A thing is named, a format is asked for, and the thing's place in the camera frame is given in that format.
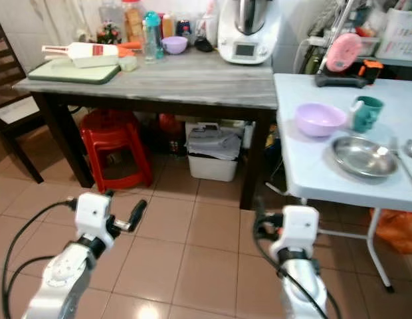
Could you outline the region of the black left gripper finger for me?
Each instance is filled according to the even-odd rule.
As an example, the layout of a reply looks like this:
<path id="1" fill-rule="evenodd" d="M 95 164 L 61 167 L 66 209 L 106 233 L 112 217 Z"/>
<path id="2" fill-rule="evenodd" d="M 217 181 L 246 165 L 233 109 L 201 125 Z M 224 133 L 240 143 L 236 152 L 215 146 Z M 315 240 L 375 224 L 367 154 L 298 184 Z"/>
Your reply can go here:
<path id="1" fill-rule="evenodd" d="M 136 206 L 133 207 L 129 218 L 129 232 L 134 232 L 142 220 L 146 207 L 148 206 L 148 201 L 145 199 L 140 200 Z"/>

